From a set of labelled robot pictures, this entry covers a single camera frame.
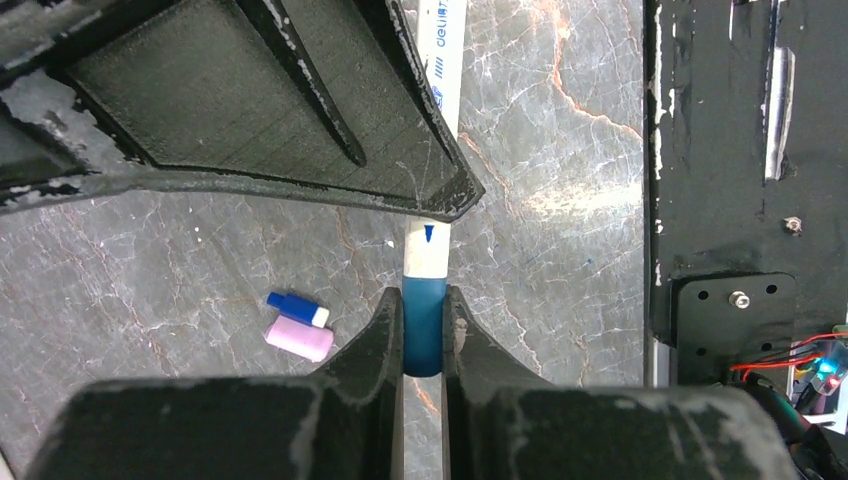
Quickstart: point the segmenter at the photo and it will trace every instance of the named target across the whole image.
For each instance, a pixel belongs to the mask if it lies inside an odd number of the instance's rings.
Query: wire
[[[730,367],[731,371],[744,370],[742,374],[742,381],[748,379],[748,374],[751,373],[751,370],[765,370],[770,368],[783,368],[783,367],[794,367],[795,365],[800,365],[802,363],[811,362],[817,358],[821,358],[824,355],[821,353],[813,353],[811,355],[807,355],[806,357],[796,358],[793,360],[787,360],[785,362],[772,362],[772,363],[741,363],[739,365],[734,365]]]
[[[797,357],[797,355],[803,355],[807,352],[799,352],[792,354],[793,351],[797,351],[800,348],[803,348],[807,345],[810,345],[813,342],[823,339],[836,339],[848,337],[848,332],[838,332],[838,333],[820,333],[817,335],[812,335],[797,344],[788,350],[783,350],[780,352],[771,353],[766,355],[765,357],[757,360],[756,362],[751,363],[740,363],[738,365],[733,365],[730,367],[730,371],[742,371],[742,380],[745,381],[748,378],[748,374],[751,373],[751,370],[754,369],[770,369],[770,368],[783,368],[783,367],[794,367],[796,365],[801,365],[817,358],[821,358],[823,355],[821,353],[812,353],[810,355],[806,355],[804,357]],[[789,353],[789,357],[785,360],[778,361],[778,356],[785,355]]]

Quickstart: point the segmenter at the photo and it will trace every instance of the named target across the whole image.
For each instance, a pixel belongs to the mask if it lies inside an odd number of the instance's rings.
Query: bolt
[[[792,232],[793,235],[798,236],[801,234],[801,219],[798,217],[788,217],[783,219],[784,226],[787,230]]]
[[[751,305],[751,299],[748,298],[748,295],[745,295],[745,292],[733,292],[730,294],[730,298],[728,300],[731,305],[740,310],[744,310]]]

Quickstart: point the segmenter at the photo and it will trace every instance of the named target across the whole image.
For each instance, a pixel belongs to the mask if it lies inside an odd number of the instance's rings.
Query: pink tube
[[[320,362],[333,346],[333,332],[310,327],[280,315],[265,332],[268,344],[303,358]]]

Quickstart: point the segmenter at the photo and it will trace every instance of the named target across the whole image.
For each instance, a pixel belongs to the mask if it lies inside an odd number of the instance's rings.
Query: red wire
[[[840,332],[840,333],[820,333],[820,334],[813,335],[813,336],[811,336],[811,337],[809,337],[809,338],[807,338],[807,339],[805,339],[805,340],[802,340],[802,341],[798,342],[798,344],[797,344],[797,345],[795,345],[794,347],[792,347],[792,350],[796,350],[796,349],[801,348],[801,347],[803,347],[803,346],[809,345],[810,343],[813,343],[813,342],[815,342],[815,341],[817,341],[817,340],[821,340],[821,339],[825,339],[825,338],[841,338],[841,337],[848,337],[848,332]],[[746,372],[742,375],[742,379],[744,380],[744,379],[748,376],[748,373],[750,372],[750,370],[751,370],[751,369],[755,369],[755,368],[763,368],[763,369],[765,369],[765,368],[794,367],[795,365],[800,365],[800,364],[802,364],[802,363],[807,363],[807,362],[809,362],[810,360],[815,360],[816,358],[820,358],[821,356],[822,356],[822,355],[821,355],[820,353],[813,353],[813,354],[811,354],[811,355],[809,355],[809,356],[806,356],[806,357],[802,357],[802,358],[798,358],[798,359],[791,359],[791,360],[782,361],[782,362],[753,362],[753,363],[740,363],[740,364],[738,364],[738,365],[734,365],[734,366],[730,367],[730,370],[731,370],[731,371],[736,371],[736,370],[746,370]]]
[[[794,367],[795,365],[800,365],[802,363],[807,363],[809,361],[815,360],[817,358],[821,358],[823,355],[821,353],[814,353],[812,355],[808,355],[802,358],[796,358],[793,360],[787,360],[785,362],[773,362],[773,363],[741,363],[739,365],[734,365],[730,367],[731,371],[735,370],[745,370],[745,373],[742,374],[742,380],[746,380],[748,378],[748,374],[751,373],[753,369],[768,369],[768,368],[781,368],[781,367]]]

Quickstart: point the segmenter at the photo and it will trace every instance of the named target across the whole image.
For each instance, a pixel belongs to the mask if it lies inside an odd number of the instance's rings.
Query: marble surface
[[[459,143],[488,194],[454,228],[449,280],[558,384],[641,382],[641,24],[636,0],[469,5]],[[0,218],[11,466],[96,379],[312,371],[262,340],[263,297],[320,299],[337,350],[400,284],[402,230],[397,215],[204,193]],[[440,381],[404,388],[406,478],[440,478]]]

